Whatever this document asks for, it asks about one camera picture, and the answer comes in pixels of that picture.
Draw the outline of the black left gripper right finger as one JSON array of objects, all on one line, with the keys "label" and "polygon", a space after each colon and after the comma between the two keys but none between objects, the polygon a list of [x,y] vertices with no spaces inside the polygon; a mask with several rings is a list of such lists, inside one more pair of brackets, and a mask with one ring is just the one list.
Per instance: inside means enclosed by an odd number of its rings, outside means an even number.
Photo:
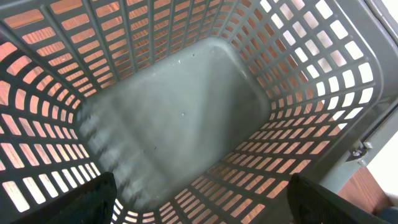
[{"label": "black left gripper right finger", "polygon": [[287,200],[296,223],[382,224],[386,222],[298,173],[293,174],[289,181]]}]

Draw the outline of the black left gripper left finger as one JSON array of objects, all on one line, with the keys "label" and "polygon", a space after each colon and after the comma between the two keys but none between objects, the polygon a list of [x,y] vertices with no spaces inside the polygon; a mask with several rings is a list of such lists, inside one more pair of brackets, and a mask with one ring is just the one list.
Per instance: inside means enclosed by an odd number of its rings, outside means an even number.
[{"label": "black left gripper left finger", "polygon": [[110,224],[116,196],[114,175],[104,172],[13,224]]}]

